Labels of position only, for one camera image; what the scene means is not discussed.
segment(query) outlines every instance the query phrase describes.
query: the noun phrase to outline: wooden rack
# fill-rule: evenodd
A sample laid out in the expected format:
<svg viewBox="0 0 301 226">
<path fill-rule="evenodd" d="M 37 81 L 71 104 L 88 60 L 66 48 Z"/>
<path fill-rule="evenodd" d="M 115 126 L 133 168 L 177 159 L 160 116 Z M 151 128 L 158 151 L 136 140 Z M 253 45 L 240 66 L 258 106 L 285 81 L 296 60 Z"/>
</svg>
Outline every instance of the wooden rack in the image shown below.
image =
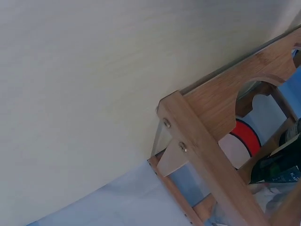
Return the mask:
<svg viewBox="0 0 301 226">
<path fill-rule="evenodd" d="M 185 96 L 176 91 L 160 101 L 157 114 L 173 140 L 164 152 L 151 157 L 149 163 L 192 224 L 203 226 L 218 202 L 236 226 L 299 226 L 301 181 L 270 219 L 246 187 L 254 164 L 277 148 L 279 136 L 297 120 L 277 86 L 295 72 L 298 64 L 293 61 L 291 53 L 292 49 L 300 48 L 299 43 L 301 29 L 270 44 Z M 238 91 L 248 81 L 263 83 L 236 102 Z M 271 94 L 287 120 L 259 153 L 236 171 L 218 146 L 218 141 L 234 129 L 235 115 L 245 116 L 252 110 L 252 99 L 258 93 Z M 168 177 L 187 161 L 211 191 L 194 207 L 188 204 Z"/>
</svg>

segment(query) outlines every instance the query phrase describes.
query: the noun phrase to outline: wooden shelf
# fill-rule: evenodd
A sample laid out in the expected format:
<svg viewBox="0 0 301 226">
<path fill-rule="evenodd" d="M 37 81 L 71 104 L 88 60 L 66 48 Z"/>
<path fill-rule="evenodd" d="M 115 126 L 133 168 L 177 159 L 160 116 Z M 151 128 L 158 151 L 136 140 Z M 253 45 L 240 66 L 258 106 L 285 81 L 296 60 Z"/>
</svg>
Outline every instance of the wooden shelf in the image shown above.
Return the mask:
<svg viewBox="0 0 301 226">
<path fill-rule="evenodd" d="M 176 91 L 160 101 L 158 117 L 168 122 L 165 123 L 166 128 L 176 143 L 180 144 L 183 156 L 204 179 L 212 194 L 192 208 L 183 201 L 183 196 L 168 181 L 168 177 L 160 174 L 157 163 L 152 164 L 150 161 L 150 164 L 183 211 L 189 213 L 190 216 L 188 214 L 187 216 L 197 225 L 202 225 L 206 218 L 210 217 L 213 206 L 218 202 L 235 226 L 288 225 L 285 221 L 287 217 L 292 218 L 288 220 L 291 225 L 297 226 L 294 224 L 301 216 L 300 183 L 288 195 L 270 221 L 246 184 L 250 181 L 254 164 L 278 147 L 280 135 L 297 120 L 291 107 L 276 87 L 295 72 L 291 50 L 296 46 L 299 47 L 299 43 L 301 43 L 301 29 L 297 29 L 201 84 L 185 96 Z M 271 93 L 288 119 L 262 146 L 260 152 L 236 171 L 217 142 L 235 128 L 235 112 L 238 109 L 244 110 L 243 100 L 240 100 L 242 107 L 238 105 L 236 109 L 236 98 L 240 88 L 249 81 L 271 83 L 269 86 L 263 83 L 261 90 L 264 91 L 263 93 Z M 252 92 L 248 97 L 249 103 L 254 94 L 255 92 Z"/>
</svg>

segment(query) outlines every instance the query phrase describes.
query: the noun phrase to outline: metal screw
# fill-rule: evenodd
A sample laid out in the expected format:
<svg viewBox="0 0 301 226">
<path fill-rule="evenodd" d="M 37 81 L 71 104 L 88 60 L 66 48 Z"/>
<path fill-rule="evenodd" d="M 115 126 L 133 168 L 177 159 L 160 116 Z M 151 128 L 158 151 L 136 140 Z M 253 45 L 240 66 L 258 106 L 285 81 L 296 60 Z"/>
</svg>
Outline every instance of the metal screw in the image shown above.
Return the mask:
<svg viewBox="0 0 301 226">
<path fill-rule="evenodd" d="M 187 147 L 183 142 L 179 142 L 179 147 L 182 152 L 187 152 Z"/>
<path fill-rule="evenodd" d="M 163 118 L 163 123 L 168 129 L 170 128 L 170 122 L 166 118 Z"/>
</svg>

